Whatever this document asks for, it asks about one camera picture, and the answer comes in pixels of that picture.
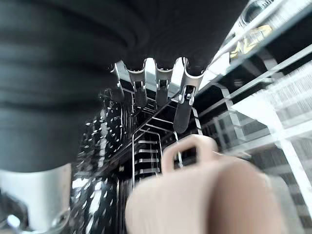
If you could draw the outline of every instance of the beige plastic object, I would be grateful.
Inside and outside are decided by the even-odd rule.
[[[179,151],[196,147],[199,163],[174,171]],[[216,153],[215,141],[190,135],[164,150],[162,176],[129,196],[129,234],[280,234],[279,207],[249,163]]]

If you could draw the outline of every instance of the reflective surface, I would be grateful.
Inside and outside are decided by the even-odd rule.
[[[74,171],[89,175],[109,162],[109,159],[128,141],[136,127],[132,116],[132,94],[125,92],[125,102],[110,100],[107,92],[100,95],[103,109],[96,117],[86,121],[78,160]]]
[[[117,233],[118,180],[114,177],[74,178],[70,233]]]

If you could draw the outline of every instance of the beige handle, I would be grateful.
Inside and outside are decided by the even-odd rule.
[[[197,148],[197,158],[199,163],[209,162],[216,159],[215,152],[218,146],[212,138],[201,135],[189,135],[177,143],[168,146],[164,152],[161,161],[161,170],[163,175],[174,171],[174,157],[180,151],[188,150],[192,147]]]

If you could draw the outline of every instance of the metal wire rack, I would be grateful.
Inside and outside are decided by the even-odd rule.
[[[250,30],[264,20],[270,21],[272,13],[284,4],[290,4],[287,2],[286,0],[274,1],[263,14],[244,29],[242,34],[225,45],[213,62],[224,53],[231,51]],[[303,48],[296,47],[297,51],[287,54],[286,58],[274,59],[276,55],[270,53],[270,49],[276,45],[274,42],[282,40],[280,38],[292,27],[299,27],[300,23],[307,21],[306,18],[311,15],[311,12],[311,1],[305,1],[300,10],[291,15],[287,23],[277,23],[265,40],[248,54],[233,61],[225,73],[216,76],[205,85],[197,95],[190,126],[185,134],[178,135],[173,131],[173,116],[164,117],[164,113],[168,110],[171,113],[175,112],[177,94],[161,108],[157,108],[155,101],[148,98],[147,107],[141,109],[135,106],[134,92],[124,88],[128,104],[106,105],[107,110],[103,111],[102,119],[99,116],[88,121],[89,125],[93,126],[93,130],[85,135],[84,143],[89,146],[82,146],[84,153],[81,154],[78,164],[80,168],[76,173],[77,177],[88,178],[88,181],[94,178],[107,178],[111,176],[113,170],[127,161],[131,162],[131,178],[116,183],[119,189],[116,190],[116,193],[119,192],[117,194],[118,229],[122,230],[119,233],[125,231],[123,209],[131,189],[145,176],[161,173],[162,150],[192,133],[210,136],[217,141],[221,152],[247,159],[263,172],[283,178],[288,185],[305,233],[312,233],[312,107],[310,104],[312,68],[311,62],[309,63],[312,59],[312,45],[302,43]],[[261,58],[265,71],[254,66],[254,57]],[[243,80],[239,87],[233,88],[226,80],[231,80],[233,77],[231,75],[236,75],[235,72],[241,67],[244,67],[248,75],[253,78]],[[204,100],[201,98],[202,95],[211,98]],[[104,133],[100,127],[102,124],[107,126],[105,123],[110,121],[106,116],[108,112],[116,114],[110,118],[113,119],[112,122],[116,122],[114,127],[119,127],[112,129],[113,125],[108,124],[109,129]],[[135,118],[140,115],[144,115],[145,119],[138,125]],[[116,144],[110,148],[110,140],[106,139],[106,135],[114,133],[112,139]],[[94,152],[101,150],[105,151],[104,155],[94,157],[99,155]],[[178,167],[188,165],[189,158],[191,158],[190,154],[186,156],[179,154],[176,165]],[[88,167],[91,162],[94,162],[95,166],[90,170],[83,170],[81,168],[83,161]]]

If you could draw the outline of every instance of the dishwasher rack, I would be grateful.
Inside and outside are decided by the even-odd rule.
[[[196,96],[183,134],[173,131],[177,95],[157,108],[148,94],[148,105],[141,109],[130,88],[124,88],[126,101],[119,104],[104,91],[104,108],[86,123],[79,160],[73,164],[72,207],[79,210],[80,226],[71,232],[125,234],[124,208],[132,188],[161,173],[166,146],[203,134],[216,140],[220,152],[281,177],[295,204],[296,217],[287,221],[301,226],[290,233],[312,233],[312,36],[306,30],[311,11],[310,4],[212,79]],[[294,30],[302,40],[289,48]],[[194,163],[194,156],[194,150],[180,153],[175,166]]]

